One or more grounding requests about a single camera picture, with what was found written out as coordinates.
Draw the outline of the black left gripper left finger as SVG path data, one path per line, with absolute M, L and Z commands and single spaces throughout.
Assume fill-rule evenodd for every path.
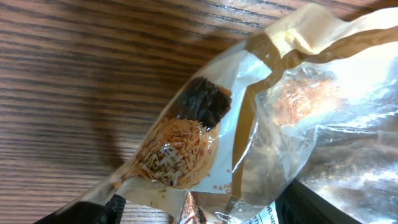
M 106 205 L 77 202 L 43 217 L 34 224 L 120 224 L 126 199 L 114 195 Z

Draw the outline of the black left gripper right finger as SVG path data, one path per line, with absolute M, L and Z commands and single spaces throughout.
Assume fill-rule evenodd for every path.
M 281 224 L 360 224 L 297 180 L 277 198 L 275 208 Z

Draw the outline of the beige brown snack pouch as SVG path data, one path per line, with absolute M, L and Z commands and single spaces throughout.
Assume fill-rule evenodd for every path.
M 360 223 L 397 222 L 396 7 L 346 22 L 309 4 L 235 45 L 63 208 L 120 195 L 176 223 L 279 223 L 294 180 Z

